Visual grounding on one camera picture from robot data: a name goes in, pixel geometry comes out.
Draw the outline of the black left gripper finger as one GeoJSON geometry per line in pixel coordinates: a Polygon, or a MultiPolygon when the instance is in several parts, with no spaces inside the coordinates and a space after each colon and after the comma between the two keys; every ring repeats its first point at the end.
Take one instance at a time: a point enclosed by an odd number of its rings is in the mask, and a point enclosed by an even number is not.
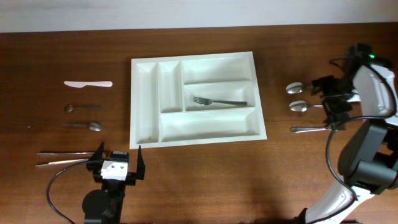
{"type": "Polygon", "coordinates": [[[103,153],[104,153],[104,142],[101,142],[98,149],[94,152],[94,154],[87,160],[86,168],[88,171],[98,170],[103,161],[103,153]]]}
{"type": "Polygon", "coordinates": [[[144,180],[145,173],[146,173],[146,165],[144,163],[144,159],[142,156],[141,146],[139,146],[137,154],[136,179],[144,180]]]}

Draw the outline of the silver tablespoon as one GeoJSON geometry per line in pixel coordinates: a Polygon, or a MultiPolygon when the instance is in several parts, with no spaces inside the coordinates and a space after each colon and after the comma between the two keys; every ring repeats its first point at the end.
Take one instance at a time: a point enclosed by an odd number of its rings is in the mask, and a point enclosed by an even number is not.
{"type": "Polygon", "coordinates": [[[302,82],[293,82],[286,86],[286,92],[290,95],[302,93],[305,90],[311,90],[313,85],[307,85],[302,82]]]}
{"type": "Polygon", "coordinates": [[[310,105],[304,100],[297,100],[290,103],[289,108],[291,111],[305,112],[309,108],[323,108],[323,105],[310,105]]]}

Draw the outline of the silver fork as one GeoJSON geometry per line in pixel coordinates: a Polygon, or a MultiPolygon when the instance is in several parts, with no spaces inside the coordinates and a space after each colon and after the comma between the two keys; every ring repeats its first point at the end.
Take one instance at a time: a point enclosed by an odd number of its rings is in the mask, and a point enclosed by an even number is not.
{"type": "Polygon", "coordinates": [[[315,131],[328,131],[335,128],[338,131],[345,131],[346,127],[343,125],[342,127],[336,127],[334,124],[330,124],[324,127],[291,127],[291,133],[307,133],[307,132],[315,132],[315,131]]]}
{"type": "Polygon", "coordinates": [[[226,101],[226,100],[212,100],[209,98],[201,98],[197,96],[192,96],[190,98],[194,103],[198,103],[200,105],[211,105],[213,103],[221,103],[225,105],[234,105],[234,106],[247,106],[248,103],[246,101],[226,101]]]}

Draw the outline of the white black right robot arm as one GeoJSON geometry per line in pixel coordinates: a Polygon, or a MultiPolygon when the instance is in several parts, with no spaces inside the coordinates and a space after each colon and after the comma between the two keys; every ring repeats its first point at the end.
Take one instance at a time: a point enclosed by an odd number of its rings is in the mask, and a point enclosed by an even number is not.
{"type": "Polygon", "coordinates": [[[361,203],[397,188],[397,92],[392,63],[367,44],[352,45],[341,57],[341,78],[312,80],[326,113],[326,165],[335,183],[294,223],[343,223],[361,203]],[[332,139],[353,121],[362,124],[342,149],[337,170],[330,160],[332,139]]]}

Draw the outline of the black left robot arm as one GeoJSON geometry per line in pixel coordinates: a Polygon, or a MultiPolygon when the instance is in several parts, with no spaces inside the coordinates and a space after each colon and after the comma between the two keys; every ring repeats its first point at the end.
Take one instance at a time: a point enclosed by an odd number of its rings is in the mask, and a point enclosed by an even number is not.
{"type": "Polygon", "coordinates": [[[104,143],[88,159],[86,168],[101,188],[88,193],[82,202],[85,223],[119,223],[127,186],[135,186],[145,177],[146,166],[138,149],[136,171],[129,171],[129,153],[112,151],[103,157],[104,143]]]}

